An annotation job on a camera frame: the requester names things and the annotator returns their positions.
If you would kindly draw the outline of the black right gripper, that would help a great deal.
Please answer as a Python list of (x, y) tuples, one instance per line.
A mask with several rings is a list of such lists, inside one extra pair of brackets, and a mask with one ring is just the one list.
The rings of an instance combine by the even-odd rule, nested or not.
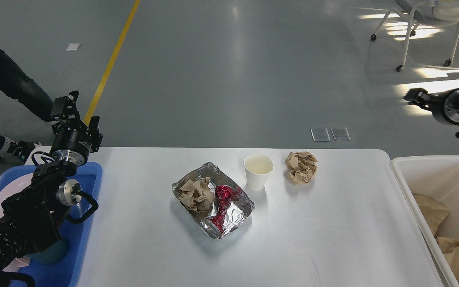
[(443, 124), (459, 126), (459, 90), (434, 95), (423, 88), (411, 88), (404, 96), (404, 100), (409, 105), (416, 105), (423, 110), (432, 110), (434, 118)]

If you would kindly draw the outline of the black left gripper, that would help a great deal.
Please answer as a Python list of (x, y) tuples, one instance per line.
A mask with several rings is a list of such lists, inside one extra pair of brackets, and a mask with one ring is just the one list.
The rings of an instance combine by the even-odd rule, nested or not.
[(90, 153), (99, 150), (103, 135), (98, 126), (100, 116), (91, 117), (87, 132), (76, 106), (78, 96), (79, 91), (75, 90), (53, 102), (50, 119), (55, 122), (52, 130), (56, 136), (50, 155), (56, 161), (68, 161), (80, 167), (88, 162)]

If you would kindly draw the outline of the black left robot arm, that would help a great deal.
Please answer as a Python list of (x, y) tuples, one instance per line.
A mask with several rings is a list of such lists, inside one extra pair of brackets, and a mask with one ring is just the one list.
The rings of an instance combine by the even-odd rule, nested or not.
[(99, 150), (103, 138), (99, 116), (91, 117), (88, 125), (82, 121), (76, 107), (78, 95), (75, 90), (55, 99), (50, 117), (57, 121), (57, 130), (49, 159), (36, 165), (28, 187), (2, 202), (0, 287), (8, 287), (12, 281), (34, 287), (32, 276), (4, 269), (15, 258), (43, 252), (59, 242), (64, 220), (81, 224), (98, 209), (95, 198), (73, 179), (90, 153)]

